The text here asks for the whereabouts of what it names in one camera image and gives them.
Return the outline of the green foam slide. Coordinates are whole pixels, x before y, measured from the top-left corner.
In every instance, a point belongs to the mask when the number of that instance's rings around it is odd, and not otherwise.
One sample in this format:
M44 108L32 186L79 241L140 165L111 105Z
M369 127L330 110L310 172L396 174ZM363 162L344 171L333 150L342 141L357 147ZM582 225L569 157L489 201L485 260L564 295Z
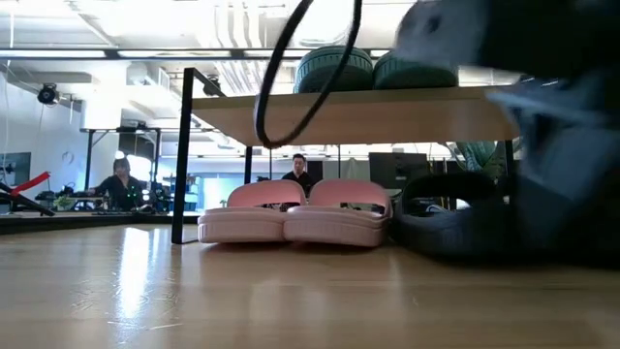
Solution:
M296 69L294 93L318 93L338 67L345 46L315 48L305 54ZM333 91L368 90L373 86L373 61L362 49L353 48Z
M405 61L392 51L379 58L373 70L373 88L413 89L443 88L458 85L458 74L454 69L445 69Z

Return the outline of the green leafy plant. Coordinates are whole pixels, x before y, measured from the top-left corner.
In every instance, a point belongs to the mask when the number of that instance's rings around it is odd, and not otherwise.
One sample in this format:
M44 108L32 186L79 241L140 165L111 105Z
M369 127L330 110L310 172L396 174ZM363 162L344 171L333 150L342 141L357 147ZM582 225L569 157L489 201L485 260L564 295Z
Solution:
M511 141L479 141L441 143L461 170L484 174L494 181L507 173L509 153L521 150L522 139Z

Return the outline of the black background frame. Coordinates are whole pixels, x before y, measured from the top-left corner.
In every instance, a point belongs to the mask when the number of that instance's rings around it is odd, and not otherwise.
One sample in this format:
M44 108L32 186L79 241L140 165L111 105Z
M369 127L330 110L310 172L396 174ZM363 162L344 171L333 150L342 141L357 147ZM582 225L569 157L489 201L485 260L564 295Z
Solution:
M96 133L102 134L98 141L102 140L107 134L117 134L120 140L124 136L132 136L134 140L134 152L131 153L131 148L129 146L126 146L123 149L119 149L119 151L123 153L123 156L119 158L114 157L114 160L121 158L128 159L131 166L131 176L135 177L143 187L141 196L144 204L142 206L148 206L149 200L155 198L155 195L148 190L148 186L150 186L151 189L154 189L155 184L157 183L157 174L159 170L160 141L162 134L161 129L148 128L144 126L119 126L115 129L84 129L84 132L88 134L85 190L88 192L89 188L96 187L90 186L91 171L93 170L94 165L92 155L92 151L95 147L95 142L93 141L94 135ZM138 211L142 206L132 209L131 211Z

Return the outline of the wooden shelf with black frame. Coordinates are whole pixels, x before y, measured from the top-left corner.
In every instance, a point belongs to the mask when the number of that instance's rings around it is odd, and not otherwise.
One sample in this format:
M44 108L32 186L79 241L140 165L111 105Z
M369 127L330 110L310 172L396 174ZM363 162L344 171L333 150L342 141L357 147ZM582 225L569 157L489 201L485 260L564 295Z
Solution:
M253 125L257 98L225 97L218 88L209 98L193 96L194 83L213 83L195 68L183 72L177 150L172 242L183 237L182 185L187 175L190 121L197 117L247 149L261 145ZM440 143L511 141L513 122L487 101L487 87L417 88L333 92L294 145L363 143ZM265 205L286 212L298 204Z

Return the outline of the black computer monitor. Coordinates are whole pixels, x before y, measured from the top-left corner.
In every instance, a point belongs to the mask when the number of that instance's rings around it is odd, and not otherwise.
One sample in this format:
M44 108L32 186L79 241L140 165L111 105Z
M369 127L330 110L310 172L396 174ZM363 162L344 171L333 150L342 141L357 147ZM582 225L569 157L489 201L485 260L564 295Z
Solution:
M402 189L411 180L430 174L422 153L371 152L368 158L370 180L385 189Z

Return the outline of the black foam slide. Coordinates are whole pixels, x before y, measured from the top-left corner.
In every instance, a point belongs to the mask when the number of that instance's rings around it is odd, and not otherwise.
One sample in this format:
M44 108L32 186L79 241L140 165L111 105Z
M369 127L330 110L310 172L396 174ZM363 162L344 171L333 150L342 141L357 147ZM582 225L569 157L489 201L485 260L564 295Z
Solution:
M469 206L431 212L419 204L435 198L459 199ZM491 178L473 172L430 174L410 181L394 206L388 233L402 247L449 259L506 258L520 247L512 208Z
M524 148L511 197L523 247L620 269L620 69L530 78L488 98Z

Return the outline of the dark wall picture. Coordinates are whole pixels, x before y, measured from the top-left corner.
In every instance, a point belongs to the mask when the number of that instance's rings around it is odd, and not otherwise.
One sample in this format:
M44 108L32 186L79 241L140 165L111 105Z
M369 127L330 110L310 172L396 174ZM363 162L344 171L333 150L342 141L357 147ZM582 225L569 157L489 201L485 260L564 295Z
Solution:
M31 153L0 153L0 183L11 187L30 179Z

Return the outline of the red black bar device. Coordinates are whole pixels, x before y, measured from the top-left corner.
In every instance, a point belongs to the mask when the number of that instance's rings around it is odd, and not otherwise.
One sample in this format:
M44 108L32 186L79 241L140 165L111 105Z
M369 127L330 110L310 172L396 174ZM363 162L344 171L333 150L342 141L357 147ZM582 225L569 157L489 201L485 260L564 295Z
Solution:
M44 216L54 216L55 213L51 209L41 206L40 204L37 204L36 202L22 195L23 191L31 189L43 183L44 181L47 181L49 178L50 173L43 172L38 176L34 177L33 179L25 181L16 187L10 187L5 183L0 182L0 199L8 201L12 204L16 204L18 206L22 205L28 209L38 211L41 215Z

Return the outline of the person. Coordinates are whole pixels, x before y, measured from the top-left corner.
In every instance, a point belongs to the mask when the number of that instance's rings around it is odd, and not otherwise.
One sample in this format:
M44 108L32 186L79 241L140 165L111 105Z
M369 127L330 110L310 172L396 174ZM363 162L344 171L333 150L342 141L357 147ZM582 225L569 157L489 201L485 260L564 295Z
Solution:
M131 166L127 158L115 159L113 175L108 176L98 186L89 188L90 195L108 195L111 207L121 211L131 211L144 204L143 187L131 176Z
M295 181L308 197L315 184L314 179L306 172L306 159L302 154L293 156L293 169L282 176L283 179Z

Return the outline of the pink foam slide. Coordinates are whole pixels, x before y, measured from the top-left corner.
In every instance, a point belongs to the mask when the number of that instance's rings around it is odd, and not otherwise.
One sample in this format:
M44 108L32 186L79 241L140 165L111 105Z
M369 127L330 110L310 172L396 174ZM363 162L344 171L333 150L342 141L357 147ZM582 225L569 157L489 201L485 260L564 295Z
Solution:
M323 179L314 185L306 206L286 213L283 235L288 241L374 248L387 235L392 217L388 192L362 179Z
M265 205L306 205L302 187L293 180L278 179L244 184L234 189L225 207L207 209L198 219L202 243L284 241L286 212Z

